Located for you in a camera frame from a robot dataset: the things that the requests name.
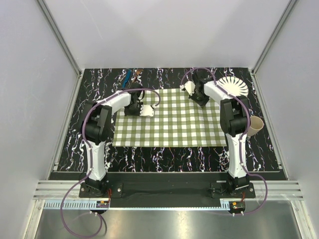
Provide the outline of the white blue striped plate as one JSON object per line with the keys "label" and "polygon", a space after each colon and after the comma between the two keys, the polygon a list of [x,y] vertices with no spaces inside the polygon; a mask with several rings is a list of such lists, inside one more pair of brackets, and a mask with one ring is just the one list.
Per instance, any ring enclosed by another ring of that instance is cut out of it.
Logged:
{"label": "white blue striped plate", "polygon": [[234,96],[248,96],[249,89],[247,84],[234,76],[222,77],[217,82],[222,88]]}

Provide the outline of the green checkered cloth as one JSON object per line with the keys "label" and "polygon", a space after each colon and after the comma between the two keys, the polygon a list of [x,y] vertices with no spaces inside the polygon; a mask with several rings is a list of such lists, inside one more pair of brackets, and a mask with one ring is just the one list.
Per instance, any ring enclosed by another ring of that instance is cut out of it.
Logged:
{"label": "green checkered cloth", "polygon": [[153,117],[126,116],[117,112],[113,146],[116,147],[200,147],[226,146],[219,105],[209,99],[204,107],[180,89],[146,92],[143,103],[160,105]]}

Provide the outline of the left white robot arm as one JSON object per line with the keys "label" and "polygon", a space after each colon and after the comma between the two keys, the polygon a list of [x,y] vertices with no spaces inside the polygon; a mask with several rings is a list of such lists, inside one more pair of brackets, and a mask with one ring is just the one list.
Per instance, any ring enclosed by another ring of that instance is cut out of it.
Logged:
{"label": "left white robot arm", "polygon": [[117,91],[102,100],[89,102],[84,108],[80,131],[85,137],[88,157],[86,183],[92,183],[90,191],[96,197],[103,197],[108,190],[108,185],[102,180],[106,177],[104,148],[111,133],[112,115],[123,108],[125,116],[152,117],[154,109],[142,102],[144,96],[142,85],[133,83],[131,88]]}

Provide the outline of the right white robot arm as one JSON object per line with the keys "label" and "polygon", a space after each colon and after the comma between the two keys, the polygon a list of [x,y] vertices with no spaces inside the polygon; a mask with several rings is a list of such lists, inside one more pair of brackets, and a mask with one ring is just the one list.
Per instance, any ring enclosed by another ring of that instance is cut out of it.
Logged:
{"label": "right white robot arm", "polygon": [[199,69],[192,80],[181,86],[189,98],[204,107],[210,99],[219,105],[220,126],[229,149],[228,174],[232,179],[246,177],[245,143],[250,126],[248,86],[243,80],[226,76],[215,80],[205,69]]}

